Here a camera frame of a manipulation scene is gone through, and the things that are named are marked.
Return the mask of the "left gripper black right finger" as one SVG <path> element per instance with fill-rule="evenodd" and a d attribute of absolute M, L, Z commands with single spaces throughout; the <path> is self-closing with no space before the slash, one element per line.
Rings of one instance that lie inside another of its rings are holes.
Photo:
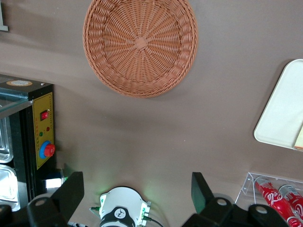
<path fill-rule="evenodd" d="M 243 210 L 228 199 L 215 197 L 200 172 L 192 173 L 191 197 L 196 210 L 185 227 L 287 227 L 271 207 L 254 204 Z"/>

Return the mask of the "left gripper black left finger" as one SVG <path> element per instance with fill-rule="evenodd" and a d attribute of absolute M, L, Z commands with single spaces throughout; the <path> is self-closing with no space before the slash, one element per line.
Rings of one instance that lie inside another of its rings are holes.
<path fill-rule="evenodd" d="M 66 227 L 83 197 L 83 172 L 74 172 L 53 194 L 41 194 L 18 211 L 12 211 L 9 205 L 1 205 L 0 225 Z"/>

